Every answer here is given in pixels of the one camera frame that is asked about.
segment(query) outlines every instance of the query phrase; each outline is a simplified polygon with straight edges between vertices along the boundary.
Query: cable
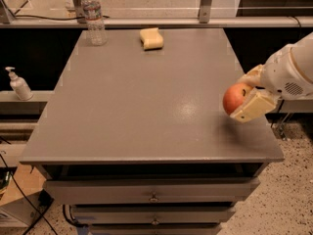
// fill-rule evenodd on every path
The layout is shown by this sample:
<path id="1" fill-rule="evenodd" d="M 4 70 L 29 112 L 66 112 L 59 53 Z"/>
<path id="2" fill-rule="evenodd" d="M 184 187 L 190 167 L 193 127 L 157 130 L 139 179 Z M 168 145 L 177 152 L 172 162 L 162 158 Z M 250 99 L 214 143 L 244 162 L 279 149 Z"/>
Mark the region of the cable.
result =
<path id="1" fill-rule="evenodd" d="M 3 164 L 5 165 L 6 169 L 9 169 L 7 163 L 5 162 L 4 158 L 2 157 L 1 153 L 0 153 L 0 158 L 3 162 Z M 16 186 L 18 187 L 19 191 L 22 193 L 22 195 L 25 197 L 25 199 L 29 202 L 29 204 L 40 214 L 40 216 L 42 216 L 42 218 L 46 221 L 46 223 L 50 226 L 50 228 L 52 229 L 52 231 L 58 235 L 58 233 L 56 232 L 56 230 L 52 227 L 52 225 L 50 224 L 50 222 L 46 219 L 46 217 L 43 216 L 43 214 L 39 211 L 39 209 L 31 202 L 31 200 L 27 197 L 27 195 L 23 192 L 23 190 L 21 189 L 20 185 L 18 184 L 18 182 L 16 181 L 13 173 L 10 171 L 11 177 L 13 179 L 13 181 L 15 182 Z"/>
<path id="2" fill-rule="evenodd" d="M 69 212 L 71 220 L 75 220 L 75 218 L 71 214 L 71 206 L 68 206 L 68 212 Z"/>
<path id="3" fill-rule="evenodd" d="M 65 18 L 49 18 L 49 17 L 35 16 L 35 15 L 17 15 L 16 18 L 36 18 L 36 19 L 42 19 L 42 20 L 69 21 L 69 20 L 83 19 L 84 17 L 76 17 L 76 18 L 65 19 Z"/>
<path id="4" fill-rule="evenodd" d="M 291 18 L 295 19 L 297 21 L 297 24 L 299 25 L 300 31 L 299 31 L 299 35 L 298 35 L 298 40 L 300 40 L 301 39 L 301 35 L 302 35 L 302 24 L 301 24 L 300 20 L 297 17 L 291 16 Z"/>
<path id="5" fill-rule="evenodd" d="M 49 203 L 46 209 L 37 217 L 37 219 L 24 231 L 22 235 L 26 235 L 35 225 L 36 223 L 43 217 L 43 215 L 47 212 L 47 210 L 52 206 L 53 200 Z"/>
<path id="6" fill-rule="evenodd" d="M 88 226 L 87 224 L 79 223 L 79 222 L 78 222 L 77 220 L 75 220 L 75 219 L 69 219 L 69 218 L 67 217 L 66 205 L 62 205 L 62 212 L 63 212 L 63 216 L 64 216 L 66 222 L 69 223 L 70 225 L 75 226 L 75 227 L 80 227 L 80 228 L 81 228 L 81 227 L 86 227 L 86 226 Z"/>
<path id="7" fill-rule="evenodd" d="M 2 141 L 6 142 L 7 144 L 11 145 L 11 143 L 10 143 L 8 140 L 4 139 L 2 136 L 0 136 L 0 139 L 1 139 Z"/>

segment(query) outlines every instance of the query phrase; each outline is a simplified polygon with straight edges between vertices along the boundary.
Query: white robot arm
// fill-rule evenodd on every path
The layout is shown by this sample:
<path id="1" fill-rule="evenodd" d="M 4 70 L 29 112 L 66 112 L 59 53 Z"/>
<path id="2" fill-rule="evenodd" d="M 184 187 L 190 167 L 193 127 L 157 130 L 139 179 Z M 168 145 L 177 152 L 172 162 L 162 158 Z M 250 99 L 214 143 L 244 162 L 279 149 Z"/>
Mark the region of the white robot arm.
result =
<path id="1" fill-rule="evenodd" d="M 295 44 L 286 45 L 238 82 L 254 87 L 230 114 L 241 122 L 273 111 L 279 99 L 296 100 L 313 94 L 313 33 Z"/>

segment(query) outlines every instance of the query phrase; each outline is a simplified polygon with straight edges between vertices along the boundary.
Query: sponge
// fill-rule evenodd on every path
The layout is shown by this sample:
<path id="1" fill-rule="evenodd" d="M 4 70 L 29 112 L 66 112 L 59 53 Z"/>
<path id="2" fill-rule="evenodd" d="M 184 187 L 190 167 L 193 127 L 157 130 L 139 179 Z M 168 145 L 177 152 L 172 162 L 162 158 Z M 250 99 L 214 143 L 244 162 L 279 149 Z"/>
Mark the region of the sponge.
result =
<path id="1" fill-rule="evenodd" d="M 140 38 L 144 43 L 145 51 L 163 47 L 163 37 L 158 33 L 157 27 L 140 30 Z"/>

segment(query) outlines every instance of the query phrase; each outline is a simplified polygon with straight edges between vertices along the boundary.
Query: drawer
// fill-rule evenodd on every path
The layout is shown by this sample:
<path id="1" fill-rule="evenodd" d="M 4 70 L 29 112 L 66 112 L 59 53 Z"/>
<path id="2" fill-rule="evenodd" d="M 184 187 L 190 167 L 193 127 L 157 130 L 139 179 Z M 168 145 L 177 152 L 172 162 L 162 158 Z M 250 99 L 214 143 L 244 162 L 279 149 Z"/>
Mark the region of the drawer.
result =
<path id="1" fill-rule="evenodd" d="M 258 178 L 46 181 L 44 189 L 68 205 L 243 201 Z"/>
<path id="2" fill-rule="evenodd" d="M 177 225 L 91 225 L 93 235 L 216 235 L 220 225 L 177 224 Z"/>
<path id="3" fill-rule="evenodd" d="M 234 208 L 205 205 L 72 208 L 74 218 L 88 224 L 220 223 L 226 222 L 234 213 Z"/>

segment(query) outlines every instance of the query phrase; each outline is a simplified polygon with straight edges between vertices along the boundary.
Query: apple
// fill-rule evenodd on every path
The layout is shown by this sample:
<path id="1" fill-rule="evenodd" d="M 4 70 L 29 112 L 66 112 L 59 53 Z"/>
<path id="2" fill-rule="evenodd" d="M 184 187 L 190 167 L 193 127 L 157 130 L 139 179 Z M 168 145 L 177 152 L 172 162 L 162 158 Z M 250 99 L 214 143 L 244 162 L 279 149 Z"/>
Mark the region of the apple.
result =
<path id="1" fill-rule="evenodd" d="M 223 107 L 225 112 L 230 115 L 245 100 L 248 93 L 253 89 L 246 83 L 235 83 L 229 87 L 223 97 Z"/>

